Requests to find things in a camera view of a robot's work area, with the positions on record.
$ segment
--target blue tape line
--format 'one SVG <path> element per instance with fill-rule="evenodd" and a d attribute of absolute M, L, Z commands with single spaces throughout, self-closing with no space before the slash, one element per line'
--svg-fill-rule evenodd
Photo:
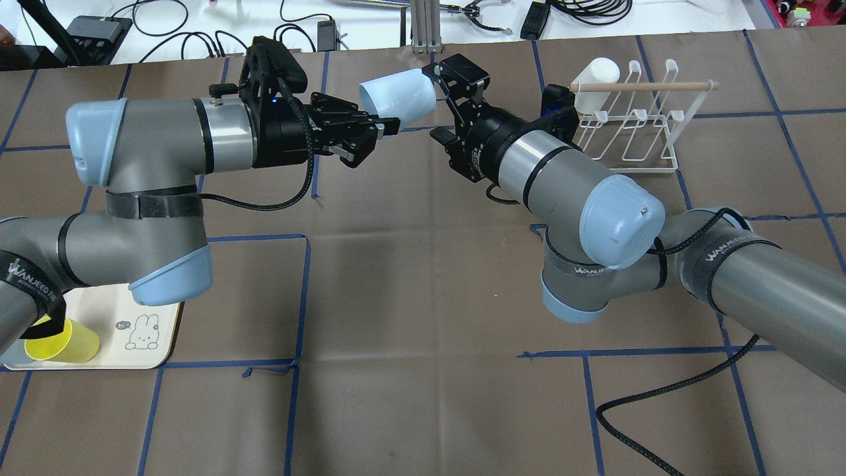
<path fill-rule="evenodd" d="M 599 441 L 599 424 L 596 421 L 596 404 L 593 401 L 593 382 L 591 381 L 591 364 L 587 356 L 582 357 L 582 367 L 585 370 L 585 393 L 587 394 L 587 410 L 591 415 L 591 433 L 593 434 L 593 451 L 596 456 L 596 473 L 605 476 L 605 463 L 602 461 L 602 445 Z"/>
<path fill-rule="evenodd" d="M 124 97 L 126 93 L 126 85 L 129 84 L 129 75 L 132 74 L 132 64 L 126 65 L 126 75 L 124 75 L 124 83 L 120 85 L 120 92 L 118 93 L 118 99 Z"/>
<path fill-rule="evenodd" d="M 5 152 L 61 151 L 66 149 L 70 149 L 70 146 L 6 147 Z"/>
<path fill-rule="evenodd" d="M 781 111 L 785 116 L 808 115 L 808 114 L 839 114 L 846 113 L 846 108 L 835 109 L 800 109 L 798 111 Z"/>
<path fill-rule="evenodd" d="M 85 196 L 82 198 L 82 206 L 80 207 L 80 213 L 85 213 L 85 210 L 88 209 L 88 201 L 91 199 L 92 190 L 94 190 L 94 187 L 88 185 L 88 188 L 85 190 Z"/>
<path fill-rule="evenodd" d="M 297 328 L 296 358 L 303 357 L 303 336 L 305 335 L 305 304 L 309 295 L 309 275 L 311 270 L 311 243 L 305 239 L 305 259 L 303 261 L 303 285 L 299 292 L 299 324 Z"/>
<path fill-rule="evenodd" d="M 226 82 L 226 75 L 229 73 L 229 56 L 223 60 L 223 72 L 220 74 L 221 84 Z"/>
<path fill-rule="evenodd" d="M 323 73 L 320 83 L 320 92 L 326 94 L 326 84 L 329 78 L 329 52 L 323 56 Z M 319 198 L 317 193 L 317 177 L 320 176 L 320 156 L 315 155 L 315 169 L 311 179 L 311 198 Z"/>
<path fill-rule="evenodd" d="M 272 374 L 281 374 L 281 375 L 288 375 L 288 372 L 291 371 L 292 368 L 299 367 L 299 359 L 295 358 L 290 363 L 279 367 L 278 365 L 274 365 L 274 368 L 265 368 L 265 367 L 248 367 L 243 374 L 241 374 L 242 379 L 246 379 L 253 374 L 254 370 L 261 370 L 262 372 L 270 372 Z"/>
<path fill-rule="evenodd" d="M 307 239 L 299 233 L 288 233 L 286 235 L 242 235 L 242 236 L 213 236 L 208 239 L 210 243 L 225 241 L 268 241 L 268 240 L 302 240 Z"/>
<path fill-rule="evenodd" d="M 3 467 L 3 461 L 6 460 L 6 451 L 8 451 L 9 443 L 12 442 L 12 433 L 14 432 L 14 425 L 18 422 L 20 408 L 24 405 L 24 397 L 26 396 L 27 389 L 30 388 L 31 378 L 32 371 L 28 370 L 26 372 L 26 376 L 24 376 L 24 382 L 20 386 L 20 392 L 18 393 L 18 402 L 14 405 L 14 412 L 12 412 L 12 420 L 8 423 L 8 430 L 6 430 L 6 438 L 3 440 L 3 448 L 0 449 L 0 468 Z"/>
<path fill-rule="evenodd" d="M 684 182 L 681 169 L 676 170 L 676 178 L 678 179 L 678 186 L 682 189 L 682 195 L 684 195 L 684 205 L 688 210 L 693 210 L 693 202 L 690 201 L 690 193 L 687 190 L 687 183 Z"/>
<path fill-rule="evenodd" d="M 711 113 L 711 114 L 697 114 L 693 119 L 726 119 L 726 118 L 763 118 L 772 117 L 776 115 L 774 112 L 757 112 L 757 113 Z"/>
<path fill-rule="evenodd" d="M 723 324 L 723 317 L 717 313 L 717 324 L 720 326 L 720 334 L 722 335 L 722 343 L 725 345 L 726 357 L 731 357 L 736 351 L 732 351 L 732 341 L 728 337 L 728 331 Z M 752 445 L 752 456 L 755 458 L 755 466 L 758 468 L 759 476 L 766 476 L 764 469 L 764 460 L 761 457 L 761 448 L 758 446 L 758 438 L 755 436 L 755 427 L 752 425 L 752 417 L 749 415 L 749 406 L 746 404 L 746 394 L 743 392 L 743 383 L 740 381 L 740 372 L 738 372 L 737 364 L 731 366 L 732 380 L 734 381 L 734 390 L 738 394 L 738 402 L 740 403 L 740 412 L 743 414 L 743 420 L 746 425 L 746 434 L 749 436 L 749 442 Z"/>
<path fill-rule="evenodd" d="M 772 9 L 770 8 L 768 3 L 769 0 L 761 0 L 761 6 L 764 8 L 764 11 L 766 11 L 766 16 L 769 17 L 770 21 L 772 22 L 772 27 L 775 29 L 779 29 L 782 26 L 778 23 L 776 15 L 772 12 Z"/>
<path fill-rule="evenodd" d="M 0 143 L 0 154 L 3 154 L 3 151 L 6 150 L 6 146 L 8 145 L 8 140 L 12 136 L 12 130 L 14 130 L 14 125 L 17 124 L 18 118 L 20 117 L 20 112 L 24 110 L 24 103 L 26 102 L 26 98 L 30 95 L 30 90 L 32 89 L 32 83 L 36 82 L 36 75 L 38 74 L 38 69 L 32 70 L 32 76 L 30 76 L 30 82 L 26 83 L 26 89 L 24 89 L 24 95 L 21 96 L 20 102 L 18 103 L 18 108 L 14 111 L 14 116 L 12 117 L 12 122 L 8 125 L 8 130 L 6 131 L 6 136 L 3 138 L 3 143 Z"/>
<path fill-rule="evenodd" d="M 537 52 L 537 42 L 531 43 L 531 51 L 535 54 L 535 68 L 537 68 L 537 80 L 541 85 L 541 92 L 547 87 L 547 83 L 543 80 L 543 68 L 541 67 L 541 55 Z"/>
<path fill-rule="evenodd" d="M 291 358 L 266 358 L 251 360 L 211 360 L 211 361 L 186 361 L 186 362 L 165 362 L 161 368 L 228 368 L 228 367 L 278 367 L 289 365 L 294 359 Z"/>
<path fill-rule="evenodd" d="M 288 406 L 288 435 L 285 438 L 284 475 L 291 476 L 291 458 L 294 456 L 294 420 L 297 416 L 297 394 L 299 393 L 299 366 L 294 367 L 294 382 L 291 384 L 291 403 Z"/>
<path fill-rule="evenodd" d="M 305 337 L 305 309 L 309 294 L 309 276 L 311 271 L 311 243 L 305 239 L 305 259 L 303 260 L 303 285 L 299 294 L 299 324 L 297 328 L 296 362 L 303 356 L 303 339 Z M 291 474 L 291 458 L 294 455 L 294 423 L 297 416 L 297 395 L 299 394 L 299 370 L 294 367 L 294 382 L 291 384 L 291 402 L 288 407 L 288 436 L 285 442 L 284 474 Z"/>
<path fill-rule="evenodd" d="M 648 79 L 650 83 L 655 82 L 655 79 L 652 78 L 652 68 L 649 66 L 649 59 L 646 57 L 646 49 L 643 48 L 643 40 L 640 39 L 640 35 L 635 35 L 634 40 L 637 42 L 638 51 L 640 51 L 640 59 L 643 60 L 643 68 L 646 71 L 646 79 Z"/>
<path fill-rule="evenodd" d="M 802 176 L 802 180 L 805 182 L 805 187 L 808 189 L 810 199 L 811 201 L 813 201 L 814 207 L 816 207 L 816 211 L 820 215 L 824 215 L 825 211 L 822 209 L 820 198 L 817 196 L 816 191 L 814 190 L 814 186 L 810 183 L 808 173 L 805 170 L 805 166 L 802 164 L 802 159 L 799 157 L 799 151 L 796 149 L 796 145 L 793 142 L 793 137 L 790 136 L 790 131 L 788 130 L 787 123 L 784 122 L 784 117 L 782 116 L 781 109 L 778 108 L 776 97 L 772 93 L 770 83 L 766 80 L 764 70 L 761 68 L 761 62 L 758 60 L 758 55 L 755 53 L 755 46 L 752 44 L 752 39 L 749 36 L 749 32 L 747 30 L 744 30 L 743 34 L 744 38 L 746 39 L 746 46 L 749 48 L 749 53 L 752 57 L 752 63 L 755 65 L 755 70 L 758 72 L 758 77 L 761 79 L 761 84 L 764 85 L 767 97 L 770 98 L 772 108 L 776 112 L 778 124 L 781 126 L 784 138 L 788 142 L 788 146 L 790 147 L 790 154 L 793 156 L 794 162 L 796 162 L 796 167 L 799 169 L 799 174 Z M 832 226 L 828 223 L 828 219 L 825 216 L 822 216 L 820 220 L 822 221 L 823 228 L 826 229 L 828 240 L 832 243 L 832 249 L 834 250 L 834 254 L 838 257 L 840 270 L 844 274 L 846 274 L 846 259 L 843 258 L 843 252 L 841 252 L 837 238 L 835 238 L 834 236 L 834 230 L 832 230 Z"/>
<path fill-rule="evenodd" d="M 541 235 L 541 230 L 546 230 L 546 229 L 547 229 L 547 224 L 545 224 L 545 223 L 533 223 L 533 224 L 529 225 L 529 230 L 532 233 L 534 233 L 535 235 L 540 236 L 541 240 L 543 240 L 543 235 Z"/>
<path fill-rule="evenodd" d="M 144 432 L 144 445 L 141 447 L 141 458 L 138 462 L 138 476 L 144 476 L 144 468 L 147 464 L 147 452 L 150 450 L 150 437 L 153 433 L 153 421 L 156 419 L 156 408 L 158 407 L 159 391 L 162 389 L 162 376 L 164 368 L 156 372 L 156 386 L 153 388 L 153 398 L 150 402 L 150 414 L 147 416 L 147 428 Z"/>
<path fill-rule="evenodd" d="M 423 125 L 421 127 L 404 127 L 400 132 L 416 132 L 418 130 L 435 129 L 436 125 Z"/>

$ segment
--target electrical cable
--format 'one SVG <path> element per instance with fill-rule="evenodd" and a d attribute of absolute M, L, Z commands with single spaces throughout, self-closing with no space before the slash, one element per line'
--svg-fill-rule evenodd
<path fill-rule="evenodd" d="M 30 21 L 26 19 L 26 12 L 24 11 L 23 6 L 20 6 L 20 16 L 24 17 L 24 23 L 26 23 L 26 29 L 30 31 L 30 36 L 32 36 L 32 44 L 37 46 L 38 42 L 36 42 L 36 36 L 35 36 L 34 33 L 32 33 L 32 27 L 30 26 Z"/>
<path fill-rule="evenodd" d="M 641 401 L 641 400 L 645 400 L 647 398 L 652 398 L 653 396 L 663 395 L 665 393 L 668 393 L 668 392 L 671 392 L 671 391 L 674 391 L 674 390 L 683 389 L 684 387 L 687 387 L 687 386 L 690 386 L 690 385 L 693 385 L 693 384 L 698 384 L 702 380 L 709 379 L 710 377 L 713 377 L 714 375 L 719 374 L 720 372 L 722 372 L 726 368 L 733 366 L 738 360 L 740 360 L 741 357 L 746 355 L 752 349 L 753 346 L 755 346 L 755 343 L 758 341 L 758 339 L 759 339 L 758 335 L 752 335 L 752 338 L 749 339 L 749 342 L 746 342 L 746 345 L 741 347 L 740 350 L 738 350 L 737 353 L 732 355 L 728 360 L 726 360 L 725 362 L 717 365 L 714 368 L 711 368 L 710 370 L 707 370 L 707 371 L 705 371 L 705 372 L 703 372 L 699 375 L 696 375 L 695 377 L 690 377 L 689 379 L 685 379 L 685 380 L 682 380 L 680 382 L 676 382 L 675 384 L 663 386 L 660 389 L 645 391 L 645 392 L 639 393 L 637 395 L 625 396 L 623 398 L 618 398 L 617 400 L 611 400 L 607 403 L 601 404 L 599 407 L 596 408 L 596 421 L 598 421 L 599 424 L 602 425 L 602 427 L 608 433 L 611 434 L 611 436 L 613 436 L 614 438 L 622 441 L 629 448 L 631 448 L 631 449 L 637 451 L 638 453 L 640 453 L 643 457 L 645 457 L 646 459 L 648 459 L 649 461 L 654 463 L 656 466 L 658 466 L 660 469 L 662 469 L 665 473 L 672 474 L 672 475 L 675 475 L 675 476 L 681 476 L 682 473 L 680 471 L 678 471 L 678 469 L 676 469 L 672 465 L 670 465 L 670 463 L 664 461 L 663 459 L 661 459 L 658 455 L 656 455 L 652 451 L 647 450 L 645 446 L 641 445 L 640 443 L 638 443 L 635 440 L 632 440 L 631 438 L 629 438 L 628 436 L 623 434 L 623 432 L 614 428 L 613 425 L 611 425 L 608 422 L 608 420 L 605 418 L 603 413 L 612 409 L 612 408 L 614 408 L 614 407 L 619 407 L 621 405 L 625 405 L 626 403 L 632 403 L 634 401 Z"/>
<path fill-rule="evenodd" d="M 743 218 L 743 215 L 735 212 L 731 208 L 720 208 L 719 210 L 717 210 L 716 213 L 714 213 L 714 216 L 708 219 L 708 221 L 706 221 L 705 224 L 703 224 L 693 235 L 689 236 L 686 240 L 682 241 L 681 243 L 678 243 L 678 245 L 667 248 L 666 250 L 657 250 L 655 248 L 652 248 L 646 253 L 657 256 L 667 256 L 678 253 L 686 247 L 692 245 L 694 241 L 699 240 L 708 230 L 711 229 L 711 227 L 713 227 L 715 224 L 717 224 L 718 221 L 720 221 L 723 215 L 728 215 L 729 217 L 732 217 L 733 219 L 737 220 L 737 222 L 740 224 L 740 227 L 744 230 L 750 230 L 750 227 L 746 223 L 746 220 Z"/>
<path fill-rule="evenodd" d="M 273 39 L 274 39 L 274 40 L 277 40 L 277 41 L 278 41 L 278 42 L 280 42 L 280 43 L 282 43 L 282 36 L 285 34 L 285 32 L 286 32 L 286 31 L 289 31 L 289 30 L 295 30 L 295 31 L 298 31 L 298 32 L 302 33 L 302 34 L 303 34 L 303 36 L 305 36 L 305 39 L 309 41 L 309 45 L 311 45 L 311 51 L 312 51 L 312 52 L 316 52 L 316 51 L 317 51 L 317 47 L 315 46 L 314 41 L 311 39 L 311 36 L 309 36 L 309 34 L 305 32 L 305 30 L 303 30 L 302 28 L 300 28 L 300 27 L 299 27 L 299 25 L 295 25 L 295 24 L 293 24 L 293 23 L 285 23 L 285 24 L 282 24 L 282 25 L 280 25 L 280 26 L 277 26 L 277 27 L 273 30 Z"/>
<path fill-rule="evenodd" d="M 206 50 L 208 50 L 208 52 L 209 52 L 209 58 L 214 58 L 214 53 L 212 52 L 212 47 L 211 47 L 211 45 L 209 45 L 208 41 L 206 41 L 206 38 L 203 38 L 203 36 L 200 35 L 199 33 L 197 33 L 196 31 L 192 31 L 188 35 L 185 35 L 185 39 L 182 40 L 182 48 L 179 49 L 179 56 L 182 59 L 185 59 L 185 44 L 188 43 L 188 40 L 191 39 L 191 37 L 200 38 L 200 40 L 203 42 L 203 44 L 206 45 Z"/>
<path fill-rule="evenodd" d="M 244 44 L 244 42 L 242 42 L 242 41 L 241 41 L 241 39 L 240 39 L 240 38 L 238 38 L 237 36 L 233 35 L 232 33 L 229 33 L 228 31 L 223 31 L 223 30 L 215 30 L 215 32 L 214 32 L 214 37 L 215 37 L 215 39 L 217 40 L 217 47 L 218 47 L 218 48 L 220 48 L 220 53 L 221 53 L 221 56 L 226 56 L 226 52 L 225 52 L 225 51 L 223 51 L 223 43 L 220 41 L 220 35 L 226 35 L 226 36 L 228 36 L 228 37 L 230 37 L 230 38 L 234 39 L 235 41 L 237 41 L 237 42 L 238 42 L 238 44 L 240 44 L 242 47 L 244 47 L 244 50 L 249 49 L 249 48 L 247 47 L 247 45 L 246 45 L 246 44 Z"/>
<path fill-rule="evenodd" d="M 490 200 L 491 202 L 500 203 L 502 205 L 519 205 L 520 204 L 520 202 L 518 202 L 516 200 L 508 200 L 508 199 L 505 199 L 505 198 L 500 198 L 498 196 L 494 196 L 493 193 L 492 193 L 493 189 L 497 188 L 498 186 L 499 185 L 494 184 L 494 183 L 491 183 L 490 185 L 487 186 L 487 190 L 485 190 L 485 196 L 488 198 L 488 200 Z"/>
<path fill-rule="evenodd" d="M 316 17 L 326 17 L 329 20 L 335 20 L 330 14 L 311 14 L 311 15 L 306 15 L 304 17 L 300 17 L 300 18 L 296 18 L 296 19 L 287 19 L 287 18 L 285 18 L 284 15 L 282 15 L 282 8 L 284 8 L 284 6 L 285 6 L 285 0 L 282 0 L 282 2 L 279 3 L 279 18 L 281 18 L 282 21 L 286 21 L 288 23 L 296 23 L 296 22 L 302 21 L 304 19 L 316 18 Z"/>
<path fill-rule="evenodd" d="M 175 33 L 175 34 L 173 34 L 173 35 L 171 35 L 171 36 L 168 36 L 167 38 L 165 38 L 164 40 L 162 40 L 161 42 L 159 42 L 159 44 L 155 45 L 155 46 L 154 46 L 154 47 L 153 47 L 153 48 L 152 48 L 149 52 L 147 52 L 147 54 L 145 54 L 145 55 L 144 55 L 144 57 L 142 57 L 142 58 L 141 58 L 138 62 L 139 62 L 139 63 L 144 63 L 144 61 L 145 61 L 145 60 L 147 60 L 147 59 L 148 59 L 148 58 L 149 58 L 149 57 L 150 57 L 150 56 L 151 56 L 151 55 L 152 55 L 152 54 L 153 54 L 153 53 L 154 53 L 157 49 L 159 49 L 160 47 L 162 47 L 162 45 L 164 45 L 165 43 L 167 43 L 167 42 L 171 41 L 173 38 L 179 38 L 180 36 L 185 36 L 185 35 L 187 35 L 187 36 L 198 36 L 198 37 L 199 37 L 200 39 L 202 39 L 204 42 L 206 41 L 206 39 L 205 39 L 205 38 L 203 38 L 203 37 L 202 37 L 202 35 L 206 35 L 206 36 L 207 36 L 207 37 L 211 40 L 211 47 L 208 45 L 208 43 L 206 43 L 206 46 L 207 46 L 207 47 L 209 47 L 209 48 L 210 48 L 210 50 L 217 50 L 217 45 L 215 45 L 215 44 L 214 44 L 214 40 L 212 40 L 212 38 L 208 35 L 208 33 L 205 33 L 205 32 L 203 32 L 203 31 L 180 31 L 179 33 Z"/>
<path fill-rule="evenodd" d="M 603 26 L 625 18 L 634 0 L 547 0 L 547 4 L 586 25 Z"/>
<path fill-rule="evenodd" d="M 177 3 L 185 11 L 185 16 L 182 18 L 182 22 L 179 24 L 179 26 L 177 26 L 176 28 L 174 28 L 170 31 L 166 31 L 164 33 L 150 33 L 148 31 L 142 30 L 141 27 L 138 26 L 138 20 L 135 18 L 135 15 L 138 12 L 138 7 L 140 7 L 141 5 L 146 5 L 148 3 L 153 3 L 153 2 L 158 2 L 158 1 L 159 0 L 135 0 L 134 3 L 130 3 L 129 5 L 125 5 L 121 8 L 118 8 L 117 10 L 115 10 L 115 12 L 109 18 L 114 18 L 117 14 L 123 12 L 124 10 L 130 10 L 131 9 L 131 15 L 130 16 L 132 18 L 132 24 L 135 26 L 135 28 L 141 34 L 147 35 L 147 36 L 167 36 L 167 35 L 170 35 L 171 33 L 179 31 L 179 29 L 181 29 L 183 26 L 185 26 L 186 23 L 188 23 L 188 15 L 189 15 L 188 7 L 185 6 L 185 4 L 182 2 L 182 0 L 168 0 L 169 2 Z"/>
<path fill-rule="evenodd" d="M 297 120 L 299 121 L 300 127 L 303 128 L 303 135 L 305 136 L 305 150 L 307 156 L 305 180 L 303 181 L 303 186 L 297 192 L 297 195 L 295 195 L 290 200 L 287 200 L 286 202 L 277 203 L 275 205 L 256 205 L 254 203 L 241 202 L 240 200 L 235 200 L 227 196 L 215 195 L 213 193 L 201 193 L 200 198 L 205 200 L 215 200 L 218 202 L 226 203 L 227 205 L 232 205 L 239 208 L 246 208 L 248 210 L 254 210 L 257 212 L 275 212 L 277 210 L 282 210 L 293 206 L 294 204 L 302 200 L 305 194 L 308 193 L 309 189 L 311 188 L 311 180 L 314 177 L 315 167 L 314 138 L 311 136 L 311 124 L 309 121 L 309 117 L 307 112 L 303 108 L 302 103 L 297 101 L 297 99 L 294 97 L 294 94 L 288 88 L 288 85 L 285 84 L 285 81 L 279 78 L 277 80 L 277 85 L 279 95 L 282 96 L 282 99 L 291 108 L 291 111 L 294 113 L 294 116 L 296 116 Z"/>

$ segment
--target light blue joint cap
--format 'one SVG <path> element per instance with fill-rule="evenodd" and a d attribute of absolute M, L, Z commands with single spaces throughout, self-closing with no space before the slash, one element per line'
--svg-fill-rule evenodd
<path fill-rule="evenodd" d="M 688 210 L 688 211 L 687 211 L 687 212 L 685 212 L 685 213 L 690 213 L 690 212 L 711 212 L 711 213 L 716 213 L 716 212 L 719 212 L 721 208 L 722 208 L 722 207 L 715 207 L 715 208 L 694 208 L 694 209 L 692 209 L 692 210 Z M 734 219 L 734 217 L 729 216 L 729 215 L 723 215 L 722 217 L 723 217 L 724 219 L 726 219 L 726 220 L 727 220 L 730 224 L 732 224 L 732 226 L 733 226 L 734 228 L 743 228 L 743 225 L 742 225 L 742 224 L 740 224 L 740 222 L 739 222 L 738 220 Z M 749 226 L 749 229 L 750 229 L 750 230 L 754 231 L 754 230 L 752 229 L 752 224 L 749 222 L 749 220 L 748 220 L 748 219 L 744 219 L 743 221 L 744 221 L 744 223 L 746 223 L 746 225 L 747 225 L 747 226 Z"/>
<path fill-rule="evenodd" d="M 205 245 L 129 285 L 135 302 L 165 306 L 187 301 L 212 287 L 212 249 Z"/>
<path fill-rule="evenodd" d="M 661 201 L 629 177 L 612 175 L 593 189 L 582 209 L 582 249 L 606 268 L 628 268 L 652 247 L 665 218 Z"/>
<path fill-rule="evenodd" d="M 124 119 L 126 98 L 117 101 L 80 102 L 68 109 L 70 151 L 76 173 L 86 185 L 108 185 L 114 145 Z"/>
<path fill-rule="evenodd" d="M 541 286 L 543 287 L 543 305 L 547 307 L 553 316 L 565 322 L 572 324 L 587 324 L 589 322 L 593 322 L 596 318 L 602 316 L 602 313 L 605 312 L 605 308 L 608 307 L 606 304 L 598 311 L 582 311 L 564 304 L 549 291 L 547 283 L 543 280 L 543 274 L 541 274 Z"/>

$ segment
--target white dish rack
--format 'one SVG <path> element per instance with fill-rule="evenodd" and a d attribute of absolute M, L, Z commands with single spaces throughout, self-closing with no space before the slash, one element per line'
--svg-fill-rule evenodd
<path fill-rule="evenodd" d="M 664 67 L 666 72 L 661 82 L 640 82 L 643 69 L 640 62 L 632 60 L 629 61 L 629 74 L 621 83 L 570 85 L 570 90 L 577 94 L 616 93 L 608 96 L 602 110 L 580 114 L 574 141 L 588 157 L 611 162 L 610 168 L 621 173 L 666 174 L 678 169 L 676 141 L 696 116 L 708 93 L 719 88 L 719 83 L 713 80 L 676 82 L 676 62 L 668 59 Z M 673 91 L 698 91 L 699 94 L 686 109 L 669 109 L 667 100 Z M 648 109 L 636 107 L 647 101 Z M 609 131 L 613 133 L 606 141 L 608 134 L 603 133 Z"/>

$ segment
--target plastic cup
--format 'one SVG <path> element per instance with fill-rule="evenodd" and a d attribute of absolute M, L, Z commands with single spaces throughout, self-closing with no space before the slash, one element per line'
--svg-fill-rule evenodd
<path fill-rule="evenodd" d="M 36 322 L 49 319 L 45 316 Z M 24 342 L 26 355 L 35 360 L 52 362 L 82 363 L 90 361 L 100 350 L 100 338 L 84 325 L 65 318 L 61 333 L 43 339 L 29 339 Z"/>
<path fill-rule="evenodd" d="M 359 84 L 365 111 L 380 118 L 399 118 L 399 128 L 435 110 L 435 86 L 419 69 L 409 69 Z"/>

